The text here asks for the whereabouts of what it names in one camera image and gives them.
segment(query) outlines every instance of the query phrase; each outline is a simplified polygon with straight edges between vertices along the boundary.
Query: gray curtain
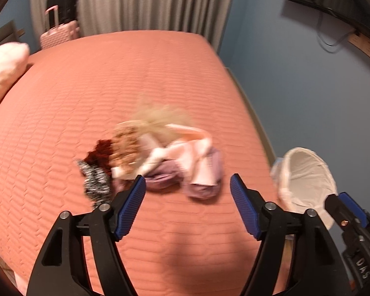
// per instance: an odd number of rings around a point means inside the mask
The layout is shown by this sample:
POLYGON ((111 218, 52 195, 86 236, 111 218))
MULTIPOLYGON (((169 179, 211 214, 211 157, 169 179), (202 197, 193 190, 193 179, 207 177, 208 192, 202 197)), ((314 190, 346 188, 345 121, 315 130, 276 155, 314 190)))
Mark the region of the gray curtain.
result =
MULTIPOLYGON (((82 36, 123 30, 199 33, 219 47, 231 0, 78 0, 82 36)), ((46 0, 30 0, 36 37, 45 31, 46 0)))

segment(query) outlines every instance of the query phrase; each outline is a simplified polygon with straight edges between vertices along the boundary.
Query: metal bolt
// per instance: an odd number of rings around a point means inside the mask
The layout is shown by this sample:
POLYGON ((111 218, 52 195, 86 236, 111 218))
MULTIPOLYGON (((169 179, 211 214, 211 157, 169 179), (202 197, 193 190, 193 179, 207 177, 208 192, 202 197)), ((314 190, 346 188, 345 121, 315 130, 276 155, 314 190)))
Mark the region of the metal bolt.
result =
POLYGON ((274 210, 275 208, 277 208, 277 205, 275 203, 272 203, 272 202, 268 202, 266 203, 266 205, 264 205, 266 207, 266 209, 268 210, 274 210))
POLYGON ((317 213, 314 209, 307 209, 307 215, 310 217, 315 217, 317 213))
POLYGON ((100 211, 107 211, 111 208, 110 204, 109 203, 103 203, 99 206, 99 210, 100 211))
POLYGON ((60 213, 60 218, 62 219, 66 219, 67 217, 69 217, 70 213, 68 211, 62 211, 60 213))

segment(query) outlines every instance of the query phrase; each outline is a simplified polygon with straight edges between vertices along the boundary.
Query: dark red fabric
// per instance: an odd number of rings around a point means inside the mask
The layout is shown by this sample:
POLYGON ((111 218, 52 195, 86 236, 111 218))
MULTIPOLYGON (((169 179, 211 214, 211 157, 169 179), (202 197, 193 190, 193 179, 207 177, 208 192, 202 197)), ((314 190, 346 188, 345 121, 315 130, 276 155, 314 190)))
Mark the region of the dark red fabric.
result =
POLYGON ((99 140, 95 149, 89 151, 84 161, 90 166, 96 165, 102 168, 107 175, 111 176, 110 155, 112 155, 111 139, 99 140))

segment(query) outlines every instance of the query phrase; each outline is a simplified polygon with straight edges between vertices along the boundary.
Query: pink pillow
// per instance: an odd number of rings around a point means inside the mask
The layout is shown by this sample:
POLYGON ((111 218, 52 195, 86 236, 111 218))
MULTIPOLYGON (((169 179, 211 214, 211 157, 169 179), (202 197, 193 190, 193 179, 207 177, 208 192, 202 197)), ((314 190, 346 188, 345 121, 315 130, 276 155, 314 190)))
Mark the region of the pink pillow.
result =
POLYGON ((8 42, 0 46, 0 101, 26 71, 29 54, 26 43, 8 42))

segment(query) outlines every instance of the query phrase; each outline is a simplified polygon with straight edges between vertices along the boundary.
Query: suitcase handle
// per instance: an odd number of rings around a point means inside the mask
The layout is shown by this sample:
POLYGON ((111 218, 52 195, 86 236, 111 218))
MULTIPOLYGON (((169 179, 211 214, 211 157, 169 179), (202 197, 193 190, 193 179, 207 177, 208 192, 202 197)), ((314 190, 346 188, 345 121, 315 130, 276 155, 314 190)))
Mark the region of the suitcase handle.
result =
POLYGON ((55 17, 55 28, 57 29, 59 27, 59 7, 57 5, 54 5, 47 9, 45 11, 45 29, 49 31, 49 11, 54 11, 54 17, 55 17))

